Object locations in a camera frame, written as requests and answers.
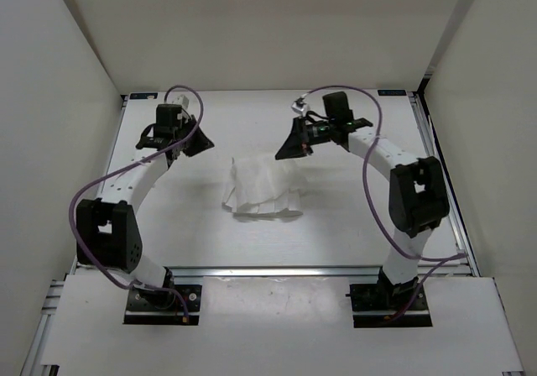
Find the white pleated skirt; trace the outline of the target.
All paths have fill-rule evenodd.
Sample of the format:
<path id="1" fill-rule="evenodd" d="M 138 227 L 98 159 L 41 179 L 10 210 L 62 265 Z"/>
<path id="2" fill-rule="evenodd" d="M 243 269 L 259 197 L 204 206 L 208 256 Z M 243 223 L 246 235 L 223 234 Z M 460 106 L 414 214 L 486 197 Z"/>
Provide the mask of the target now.
<path id="1" fill-rule="evenodd" d="M 306 178 L 293 160 L 276 160 L 270 154 L 234 157 L 222 206 L 237 217 L 300 216 L 305 187 Z"/>

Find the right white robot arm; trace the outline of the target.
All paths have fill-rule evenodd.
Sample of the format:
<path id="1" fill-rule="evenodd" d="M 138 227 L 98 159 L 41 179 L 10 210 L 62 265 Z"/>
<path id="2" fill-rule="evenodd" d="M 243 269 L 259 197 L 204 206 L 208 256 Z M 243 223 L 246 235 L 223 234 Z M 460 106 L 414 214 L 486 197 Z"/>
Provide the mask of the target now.
<path id="1" fill-rule="evenodd" d="M 391 250 L 379 271 L 377 298 L 382 306 L 394 309 L 406 300 L 408 291 L 415 290 L 425 245 L 450 212 L 441 163 L 433 156 L 417 157 L 382 137 L 380 123 L 356 118 L 345 92 L 326 94 L 322 101 L 322 115 L 311 111 L 304 97 L 293 102 L 296 116 L 275 158 L 303 158 L 316 145 L 334 143 L 362 158 L 362 187 L 368 203 L 373 201 L 368 168 L 387 180 L 394 231 L 378 224 Z"/>

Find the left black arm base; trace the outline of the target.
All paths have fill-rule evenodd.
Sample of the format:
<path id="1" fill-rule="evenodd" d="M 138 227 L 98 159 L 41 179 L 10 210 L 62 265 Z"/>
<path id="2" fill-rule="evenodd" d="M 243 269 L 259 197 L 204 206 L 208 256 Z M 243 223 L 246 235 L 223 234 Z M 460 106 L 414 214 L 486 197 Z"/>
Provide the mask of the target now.
<path id="1" fill-rule="evenodd" d="M 202 285 L 177 282 L 167 276 L 186 303 L 185 316 L 181 300 L 174 293 L 133 289 L 128 292 L 123 323 L 144 326 L 198 326 L 201 312 Z"/>

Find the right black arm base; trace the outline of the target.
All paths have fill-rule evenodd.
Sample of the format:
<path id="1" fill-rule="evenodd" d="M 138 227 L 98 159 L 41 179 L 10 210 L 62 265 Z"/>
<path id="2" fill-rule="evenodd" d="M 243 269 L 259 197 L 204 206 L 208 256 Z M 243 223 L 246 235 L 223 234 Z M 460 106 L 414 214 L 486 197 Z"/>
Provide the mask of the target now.
<path id="1" fill-rule="evenodd" d="M 414 299 L 413 291 L 388 297 L 377 284 L 350 284 L 346 294 L 351 300 L 353 327 L 421 328 L 432 327 L 424 288 Z"/>

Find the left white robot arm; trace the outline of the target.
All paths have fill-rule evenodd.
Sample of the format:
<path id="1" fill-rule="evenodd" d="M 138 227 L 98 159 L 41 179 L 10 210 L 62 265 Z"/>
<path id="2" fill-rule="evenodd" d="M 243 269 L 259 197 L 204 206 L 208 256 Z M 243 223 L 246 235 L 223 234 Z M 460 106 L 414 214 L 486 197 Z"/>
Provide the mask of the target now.
<path id="1" fill-rule="evenodd" d="M 127 168 L 107 178 L 94 199 L 76 204 L 77 260 L 101 269 L 124 288 L 147 290 L 158 309 L 173 305 L 176 289 L 170 271 L 143 252 L 136 214 L 156 181 L 181 156 L 214 147 L 180 97 L 156 107 L 155 119 L 141 133 Z"/>

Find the left blue corner sticker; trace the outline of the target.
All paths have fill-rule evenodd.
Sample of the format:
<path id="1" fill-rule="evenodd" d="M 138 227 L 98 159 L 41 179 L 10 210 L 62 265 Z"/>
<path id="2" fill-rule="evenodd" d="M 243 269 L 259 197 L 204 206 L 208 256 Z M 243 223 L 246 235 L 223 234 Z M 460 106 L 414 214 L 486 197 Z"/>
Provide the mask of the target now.
<path id="1" fill-rule="evenodd" d="M 158 97 L 157 92 L 133 92 L 129 95 L 130 100 L 150 100 Z"/>

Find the blue corner sticker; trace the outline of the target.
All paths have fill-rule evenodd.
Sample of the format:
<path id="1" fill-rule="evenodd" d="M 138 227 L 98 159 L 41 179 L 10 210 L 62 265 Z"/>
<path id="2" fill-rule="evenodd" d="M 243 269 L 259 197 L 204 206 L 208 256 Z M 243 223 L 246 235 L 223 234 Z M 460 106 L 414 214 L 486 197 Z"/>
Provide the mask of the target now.
<path id="1" fill-rule="evenodd" d="M 380 97 L 405 97 L 407 92 L 405 90 L 378 89 L 378 95 Z"/>
<path id="2" fill-rule="evenodd" d="M 129 95 L 130 100 L 150 100 L 158 97 L 157 92 L 133 92 Z"/>

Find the right blue corner sticker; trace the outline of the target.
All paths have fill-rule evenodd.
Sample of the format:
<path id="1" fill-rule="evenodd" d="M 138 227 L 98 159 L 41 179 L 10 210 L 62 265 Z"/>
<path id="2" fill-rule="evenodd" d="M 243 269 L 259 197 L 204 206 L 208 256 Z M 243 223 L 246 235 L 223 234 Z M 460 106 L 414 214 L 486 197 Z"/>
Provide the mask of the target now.
<path id="1" fill-rule="evenodd" d="M 378 95 L 380 97 L 405 97 L 407 92 L 405 90 L 378 89 Z"/>

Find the white foam front board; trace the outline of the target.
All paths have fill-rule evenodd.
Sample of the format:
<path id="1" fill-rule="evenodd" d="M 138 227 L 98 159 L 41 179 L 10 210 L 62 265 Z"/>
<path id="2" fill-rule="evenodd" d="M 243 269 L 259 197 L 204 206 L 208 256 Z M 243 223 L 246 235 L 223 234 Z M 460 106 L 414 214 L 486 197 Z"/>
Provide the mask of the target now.
<path id="1" fill-rule="evenodd" d="M 62 375 L 501 375 L 522 368 L 492 280 L 425 285 L 432 324 L 357 329 L 348 281 L 213 279 L 195 326 L 128 326 L 125 294 L 64 285 L 42 361 Z"/>

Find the aluminium table edge rail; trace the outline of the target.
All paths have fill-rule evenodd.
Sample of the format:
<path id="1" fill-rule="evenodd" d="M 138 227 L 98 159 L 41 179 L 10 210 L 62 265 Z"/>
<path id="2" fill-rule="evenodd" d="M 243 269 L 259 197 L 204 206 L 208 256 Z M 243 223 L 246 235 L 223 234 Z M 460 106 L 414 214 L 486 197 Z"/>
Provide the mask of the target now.
<path id="1" fill-rule="evenodd" d="M 377 276 L 378 266 L 292 266 L 292 267 L 172 267 L 175 277 L 360 277 Z"/>

